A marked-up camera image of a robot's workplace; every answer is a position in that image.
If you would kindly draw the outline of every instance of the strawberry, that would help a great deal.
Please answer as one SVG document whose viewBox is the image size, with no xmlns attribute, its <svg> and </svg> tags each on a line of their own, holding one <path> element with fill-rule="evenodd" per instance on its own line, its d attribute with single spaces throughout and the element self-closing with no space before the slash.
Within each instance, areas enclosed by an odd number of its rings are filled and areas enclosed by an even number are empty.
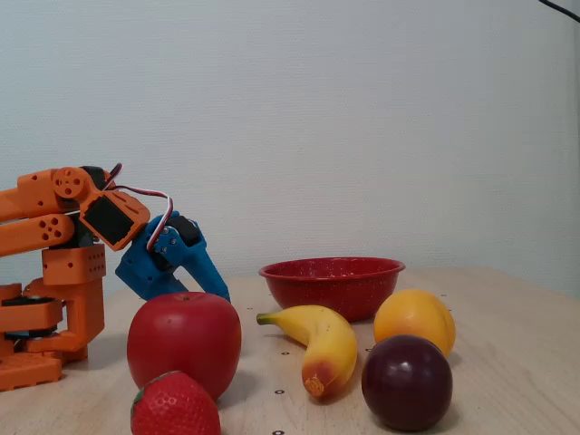
<svg viewBox="0 0 580 435">
<path fill-rule="evenodd" d="M 169 372 L 143 387 L 130 410 L 133 435 L 220 435 L 218 407 L 201 385 Z"/>
</svg>

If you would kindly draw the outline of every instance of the red enamel bowl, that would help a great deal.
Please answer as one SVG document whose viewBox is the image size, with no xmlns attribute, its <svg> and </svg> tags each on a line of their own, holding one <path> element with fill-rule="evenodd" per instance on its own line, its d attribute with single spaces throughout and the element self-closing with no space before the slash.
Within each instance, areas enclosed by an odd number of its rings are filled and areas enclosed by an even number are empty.
<svg viewBox="0 0 580 435">
<path fill-rule="evenodd" d="M 283 308 L 322 305 L 349 322 L 372 318 L 405 265 L 388 258 L 342 256 L 285 261 L 260 269 Z"/>
</svg>

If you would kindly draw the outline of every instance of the wooden table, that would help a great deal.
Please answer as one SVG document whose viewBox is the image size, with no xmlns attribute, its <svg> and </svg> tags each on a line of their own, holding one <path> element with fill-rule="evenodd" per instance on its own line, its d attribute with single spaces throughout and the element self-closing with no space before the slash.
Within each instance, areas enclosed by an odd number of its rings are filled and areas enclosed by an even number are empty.
<svg viewBox="0 0 580 435">
<path fill-rule="evenodd" d="M 339 401 L 318 405 L 301 384 L 302 348 L 274 326 L 256 324 L 256 313 L 277 308 L 265 281 L 236 278 L 228 285 L 244 344 L 237 375 L 219 401 L 224 435 L 388 433 L 374 422 L 360 389 L 365 349 L 373 346 L 371 323 L 354 326 L 360 342 L 356 382 Z M 439 296 L 458 328 L 449 358 L 452 405 L 430 433 L 580 433 L 579 301 L 487 268 L 405 271 L 398 288 L 412 286 Z M 88 362 L 67 366 L 60 382 L 0 393 L 0 433 L 130 435 L 137 388 L 125 343 L 141 304 L 129 290 L 109 297 L 107 326 Z"/>
</svg>

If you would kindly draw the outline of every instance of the banana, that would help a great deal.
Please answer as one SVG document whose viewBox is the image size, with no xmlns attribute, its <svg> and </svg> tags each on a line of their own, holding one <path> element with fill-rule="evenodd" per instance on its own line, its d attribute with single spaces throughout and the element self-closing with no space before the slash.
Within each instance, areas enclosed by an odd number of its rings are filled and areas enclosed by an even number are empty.
<svg viewBox="0 0 580 435">
<path fill-rule="evenodd" d="M 351 379 L 358 356 L 354 329 L 335 311 L 301 305 L 258 314 L 258 324 L 274 324 L 306 346 L 302 382 L 315 398 L 339 392 Z"/>
</svg>

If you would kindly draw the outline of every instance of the banana stem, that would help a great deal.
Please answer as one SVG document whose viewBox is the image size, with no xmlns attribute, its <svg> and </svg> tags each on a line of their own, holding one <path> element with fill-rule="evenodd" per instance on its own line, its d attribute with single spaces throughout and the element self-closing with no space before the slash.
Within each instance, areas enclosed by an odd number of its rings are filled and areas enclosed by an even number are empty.
<svg viewBox="0 0 580 435">
<path fill-rule="evenodd" d="M 256 321 L 257 324 L 274 324 L 274 317 L 271 314 L 258 314 Z"/>
</svg>

